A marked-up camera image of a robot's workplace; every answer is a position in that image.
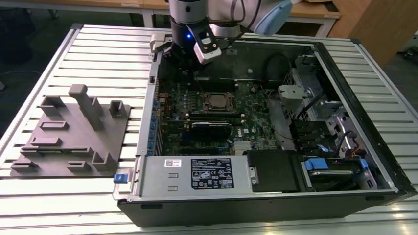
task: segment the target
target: warning label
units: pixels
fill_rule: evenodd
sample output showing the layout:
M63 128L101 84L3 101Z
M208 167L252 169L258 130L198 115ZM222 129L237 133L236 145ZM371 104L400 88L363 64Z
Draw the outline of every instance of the warning label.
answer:
M234 188L232 158L193 159L192 187L197 190Z

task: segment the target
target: white label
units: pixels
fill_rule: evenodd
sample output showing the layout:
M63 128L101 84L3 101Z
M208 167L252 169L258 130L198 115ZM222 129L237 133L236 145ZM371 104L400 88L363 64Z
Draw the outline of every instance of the white label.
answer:
M166 159L165 167L182 167L181 159Z
M132 7L141 7L140 4L129 4L129 3L122 3L122 6L132 6Z
M212 43L212 39L210 39L210 38L202 39L202 43L204 43L204 44L210 44L210 43Z
M325 15L325 18L339 18L340 16L335 16L335 15Z

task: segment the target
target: blue latch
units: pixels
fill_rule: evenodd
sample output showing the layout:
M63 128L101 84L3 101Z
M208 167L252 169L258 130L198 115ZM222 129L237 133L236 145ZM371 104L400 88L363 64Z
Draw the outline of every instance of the blue latch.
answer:
M129 174L115 174L114 183L115 184L128 184L129 183Z
M329 153L329 149L322 144L318 144L317 146L322 149L324 152Z
M360 164L361 164L361 167L364 168L364 170L367 170L368 168L369 168L369 164L368 164L368 162L367 162L367 159L361 159L360 160Z
M305 161L306 170L328 170L329 165L324 158L310 158Z

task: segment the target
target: slotted metal platform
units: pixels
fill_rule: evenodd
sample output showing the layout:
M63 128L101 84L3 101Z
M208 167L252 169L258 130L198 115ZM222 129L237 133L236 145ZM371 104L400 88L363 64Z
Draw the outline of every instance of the slotted metal platform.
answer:
M13 161L27 143L46 95L67 96L74 83L101 103L132 105L119 168L134 167L153 57L150 36L166 29L85 25L73 29L0 141L0 234L418 234L418 197L369 208L343 219L138 228L113 198L113 179L10 179ZM249 38L262 38L254 34ZM399 162L418 190L418 115L363 45L348 39L276 36L321 41L339 64ZM65 102L75 103L69 96ZM119 188L129 193L130 185Z

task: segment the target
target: floor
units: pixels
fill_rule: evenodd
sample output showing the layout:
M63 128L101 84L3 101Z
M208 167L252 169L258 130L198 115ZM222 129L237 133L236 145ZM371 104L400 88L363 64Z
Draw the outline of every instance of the floor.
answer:
M37 27L37 33L29 37L34 58L22 65L7 66L0 64L0 74L15 70L43 72L73 23L119 26L133 26L133 23L136 26L144 24L140 15L132 17L130 14L122 13L59 11L59 18L53 20L47 10L33 10L31 18ZM157 25L160 27L168 26L162 17L157 17ZM403 58L403 55L397 55L385 71L407 99L418 110L418 63L408 61ZM6 85L6 89L0 91L0 137L38 79L39 75L29 72L10 73L0 77L0 81Z

